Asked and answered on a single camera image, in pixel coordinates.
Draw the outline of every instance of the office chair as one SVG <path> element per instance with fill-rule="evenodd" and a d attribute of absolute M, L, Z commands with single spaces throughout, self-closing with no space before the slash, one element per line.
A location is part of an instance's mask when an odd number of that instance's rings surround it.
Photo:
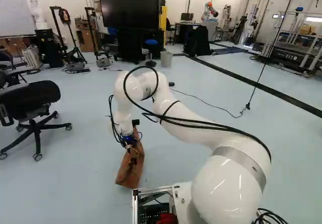
<path fill-rule="evenodd" d="M 5 76 L 0 73 L 0 84 L 6 81 Z M 0 122 L 2 126 L 11 126 L 14 119 L 19 122 L 16 130 L 18 132 L 26 129 L 13 143 L 0 150 L 0 160 L 7 158 L 7 151 L 20 144 L 29 135 L 34 134 L 36 152 L 33 155 L 35 161 L 42 159 L 40 132 L 45 129 L 65 128 L 72 130 L 71 123 L 46 125 L 53 118 L 58 118 L 58 112 L 49 113 L 51 103 L 60 99 L 59 87 L 52 81 L 40 81 L 34 83 L 23 83 L 0 90 Z M 39 122 L 34 118 L 47 116 Z"/>
<path fill-rule="evenodd" d="M 5 64 L 0 64 L 0 70 L 6 75 L 5 79 L 9 86 L 17 85 L 20 81 L 26 83 L 27 81 L 22 74 L 36 70 L 33 66 L 16 68 L 13 56 L 6 50 L 0 51 L 0 61 L 9 61 L 11 63 L 11 69 L 8 69 L 8 66 Z"/>
<path fill-rule="evenodd" d="M 175 31 L 175 30 L 176 30 L 175 28 L 172 28 L 173 26 L 174 26 L 174 25 L 171 25 L 171 24 L 170 24 L 169 19 L 167 18 L 166 30 L 167 30 L 170 34 L 169 34 L 169 41 L 166 41 L 166 43 L 172 43 L 172 39 L 174 38 L 174 37 L 172 36 L 172 33 L 173 33 L 173 31 Z"/>

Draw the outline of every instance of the trash can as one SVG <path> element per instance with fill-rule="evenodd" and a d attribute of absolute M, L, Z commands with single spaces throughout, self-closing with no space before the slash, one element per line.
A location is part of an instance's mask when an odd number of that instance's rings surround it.
<path fill-rule="evenodd" d="M 173 54 L 168 51 L 161 51 L 161 66 L 162 67 L 170 67 Z"/>

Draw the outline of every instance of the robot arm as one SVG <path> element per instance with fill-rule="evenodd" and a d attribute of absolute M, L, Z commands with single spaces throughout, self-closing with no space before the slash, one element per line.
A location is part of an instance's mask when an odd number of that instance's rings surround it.
<path fill-rule="evenodd" d="M 171 121 L 160 121 L 162 127 L 184 142 L 200 143 L 213 151 L 192 182 L 192 201 L 200 216 L 209 224 L 251 223 L 270 171 L 268 149 L 253 138 L 229 132 L 224 127 L 207 129 L 208 124 L 216 123 L 177 101 L 163 74 L 158 72 L 156 76 L 155 71 L 135 77 L 131 75 L 133 71 L 121 72 L 115 83 L 118 111 L 113 117 L 117 132 L 123 136 L 133 133 L 132 102 L 152 95 L 153 112 L 171 118 Z M 178 120 L 181 118 L 195 121 L 188 124 Z"/>
<path fill-rule="evenodd" d="M 37 0 L 29 0 L 29 1 L 30 1 L 30 11 L 36 23 L 36 29 L 48 29 L 46 20 L 43 16 L 43 12 L 38 5 L 38 1 Z"/>
<path fill-rule="evenodd" d="M 205 10 L 201 16 L 202 21 L 208 20 L 210 17 L 210 14 L 212 14 L 214 17 L 218 16 L 218 12 L 212 7 L 212 2 L 207 2 L 205 4 Z"/>

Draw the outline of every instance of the whiteboard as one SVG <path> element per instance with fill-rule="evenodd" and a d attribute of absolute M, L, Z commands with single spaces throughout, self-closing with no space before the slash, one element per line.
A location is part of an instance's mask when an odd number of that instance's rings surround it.
<path fill-rule="evenodd" d="M 0 0 L 0 37 L 35 34 L 26 0 Z"/>

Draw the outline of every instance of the black monitor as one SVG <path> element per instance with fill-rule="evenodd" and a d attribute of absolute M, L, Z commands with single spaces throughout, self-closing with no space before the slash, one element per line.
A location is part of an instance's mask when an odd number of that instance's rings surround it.
<path fill-rule="evenodd" d="M 105 27 L 159 28 L 158 0 L 100 0 Z"/>
<path fill-rule="evenodd" d="M 193 19 L 193 13 L 182 13 L 181 14 L 181 20 L 182 21 L 191 21 Z"/>

